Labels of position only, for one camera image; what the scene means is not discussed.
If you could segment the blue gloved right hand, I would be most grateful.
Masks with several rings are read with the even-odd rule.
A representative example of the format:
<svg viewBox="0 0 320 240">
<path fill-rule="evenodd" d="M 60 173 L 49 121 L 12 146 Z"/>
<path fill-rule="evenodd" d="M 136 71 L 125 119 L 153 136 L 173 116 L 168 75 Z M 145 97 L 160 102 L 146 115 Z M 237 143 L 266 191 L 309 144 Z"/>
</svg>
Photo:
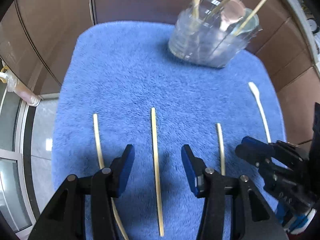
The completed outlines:
<svg viewBox="0 0 320 240">
<path fill-rule="evenodd" d="M 317 211 L 310 209 L 302 214 L 293 213 L 280 202 L 277 205 L 275 214 L 284 230 L 291 235 L 303 233 L 313 220 Z"/>
</svg>

